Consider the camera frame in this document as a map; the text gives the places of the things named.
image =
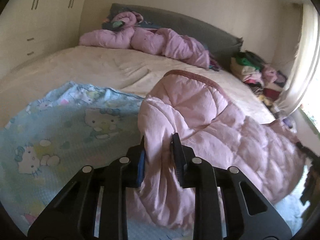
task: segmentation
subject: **mattress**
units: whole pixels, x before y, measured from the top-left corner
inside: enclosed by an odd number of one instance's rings
[[[0,122],[4,127],[28,103],[68,81],[111,87],[144,97],[172,69],[187,70],[217,82],[244,114],[257,122],[274,120],[251,90],[224,70],[205,70],[135,50],[77,46],[18,67],[5,76],[0,82]]]

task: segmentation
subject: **light blue blanket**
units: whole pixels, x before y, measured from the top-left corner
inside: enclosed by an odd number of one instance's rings
[[[142,100],[111,88],[69,82],[30,103],[0,131],[0,201],[25,234],[83,166],[106,166],[140,143]],[[298,185],[276,205],[294,233],[301,226],[302,190]],[[129,239],[168,240],[187,233],[129,220],[128,234]]]

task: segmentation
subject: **pink comforter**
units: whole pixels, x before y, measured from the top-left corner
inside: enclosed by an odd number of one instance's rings
[[[162,55],[181,60],[189,65],[209,68],[209,51],[194,38],[181,36],[172,29],[162,28],[153,33],[143,28],[133,28],[136,16],[131,12],[117,15],[112,21],[128,21],[119,32],[95,30],[80,37],[79,45],[96,46],[108,49],[139,50],[152,55]]]
[[[169,228],[191,228],[195,195],[182,189],[170,152],[172,134],[213,166],[237,166],[271,202],[299,182],[305,156],[298,139],[276,120],[260,125],[245,116],[218,84],[182,70],[169,71],[141,104],[146,171],[139,190],[128,189],[128,216]]]

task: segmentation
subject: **gray headboard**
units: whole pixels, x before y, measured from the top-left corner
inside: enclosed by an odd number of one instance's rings
[[[163,28],[173,29],[180,35],[188,35],[205,44],[220,65],[228,71],[230,70],[231,57],[241,49],[242,39],[180,13],[152,7],[113,3],[110,9],[111,18],[120,12],[128,11],[128,8],[140,13],[146,21]]]

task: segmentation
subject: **cabinet handle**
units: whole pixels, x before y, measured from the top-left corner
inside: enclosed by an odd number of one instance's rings
[[[38,8],[38,3],[39,3],[39,0],[37,0],[35,10]]]
[[[35,6],[35,1],[36,1],[36,0],[33,0],[31,10],[33,10],[33,7]]]
[[[72,0],[71,9],[73,8],[74,3],[75,3],[75,0]]]
[[[71,5],[71,0],[69,1],[69,6],[68,6],[68,9],[70,8],[70,5]]]

